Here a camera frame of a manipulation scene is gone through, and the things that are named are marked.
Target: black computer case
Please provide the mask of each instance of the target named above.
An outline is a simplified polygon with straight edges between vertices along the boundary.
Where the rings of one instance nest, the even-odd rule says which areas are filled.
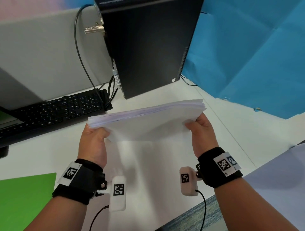
[[[96,0],[126,99],[180,79],[203,0]]]

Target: person's left arm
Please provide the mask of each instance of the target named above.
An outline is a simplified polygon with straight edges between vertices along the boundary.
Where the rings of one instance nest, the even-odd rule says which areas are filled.
[[[104,139],[109,133],[103,129],[90,129],[86,124],[78,148],[78,159],[104,168],[107,153]],[[81,231],[87,205],[65,197],[52,198],[24,231]]]

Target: green sheet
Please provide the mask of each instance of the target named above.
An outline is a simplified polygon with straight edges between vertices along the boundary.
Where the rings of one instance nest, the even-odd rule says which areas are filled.
[[[0,181],[0,230],[22,231],[52,197],[56,173]]]

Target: black wristband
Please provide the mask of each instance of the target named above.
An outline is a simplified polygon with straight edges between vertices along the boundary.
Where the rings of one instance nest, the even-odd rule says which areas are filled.
[[[239,170],[229,176],[225,176],[223,174],[223,172],[214,161],[214,158],[221,155],[222,153],[225,153],[225,151],[220,147],[216,147],[203,153],[198,158],[200,163],[200,173],[202,175],[203,181],[206,185],[213,188],[217,188],[243,176]]]
[[[74,162],[82,165],[78,173],[69,186],[59,184],[52,197],[62,196],[88,205],[101,182],[105,180],[105,174],[99,165],[91,161],[77,159]]]

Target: forearm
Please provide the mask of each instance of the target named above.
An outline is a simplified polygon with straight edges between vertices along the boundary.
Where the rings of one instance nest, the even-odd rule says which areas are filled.
[[[229,231],[297,231],[243,178],[216,188],[215,194]]]
[[[81,231],[87,206],[65,197],[52,198],[24,231]]]

